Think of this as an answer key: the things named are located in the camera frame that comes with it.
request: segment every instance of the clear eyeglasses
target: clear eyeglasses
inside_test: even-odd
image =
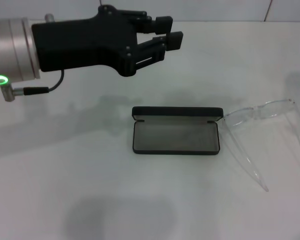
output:
[[[269,101],[263,105],[254,106],[254,107],[246,107],[237,111],[233,111],[227,114],[223,118],[223,128],[227,130],[230,135],[231,140],[235,144],[239,154],[243,158],[243,160],[248,163],[250,169],[252,170],[248,172],[248,174],[252,174],[252,177],[257,181],[257,183],[266,191],[268,192],[269,189],[260,174],[259,170],[257,169],[254,162],[251,160],[249,155],[247,154],[245,148],[241,145],[240,141],[236,139],[235,135],[232,133],[232,129],[242,125],[243,123],[250,121],[250,120],[257,120],[257,119],[269,119],[274,118],[276,116],[285,115],[286,113],[295,110],[295,112],[300,117],[300,111],[292,99],[284,99],[284,100],[277,100],[277,101]],[[287,118],[293,133],[295,134],[298,143],[300,145],[300,136],[297,133],[294,126],[291,124],[289,119]]]

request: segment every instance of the white surface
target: white surface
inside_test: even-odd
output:
[[[0,93],[0,240],[300,240],[300,167],[289,155],[256,162],[266,193],[224,145],[217,156],[134,154],[131,117],[133,106],[229,112],[288,92],[300,103],[300,23],[174,30],[181,50],[133,77],[94,66],[67,70],[49,95],[6,103]]]
[[[300,22],[300,0],[273,0],[267,21]]]
[[[152,17],[172,16],[179,21],[263,21],[270,0],[103,0],[117,9],[147,11]],[[99,0],[0,0],[0,18],[91,18]]]

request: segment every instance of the robotic arm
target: robotic arm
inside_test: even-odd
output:
[[[114,68],[121,76],[163,61],[166,51],[181,47],[183,33],[171,32],[170,16],[152,20],[145,11],[117,10],[101,5],[90,19],[46,23],[29,27],[26,18],[0,20],[0,87],[4,99],[49,93],[64,77],[65,69],[94,65]],[[137,33],[159,36],[138,44]],[[43,72],[61,70],[61,79],[53,88],[12,88],[12,83],[39,79]]]

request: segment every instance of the eyeglass case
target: eyeglass case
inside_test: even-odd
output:
[[[133,152],[152,155],[217,155],[219,107],[135,106]]]

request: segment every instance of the white wall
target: white wall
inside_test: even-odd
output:
[[[263,21],[270,0],[103,0],[118,9],[144,10],[149,15],[172,16],[179,21]],[[0,0],[0,18],[89,18],[99,0]]]
[[[300,22],[300,0],[273,0],[267,21]]]

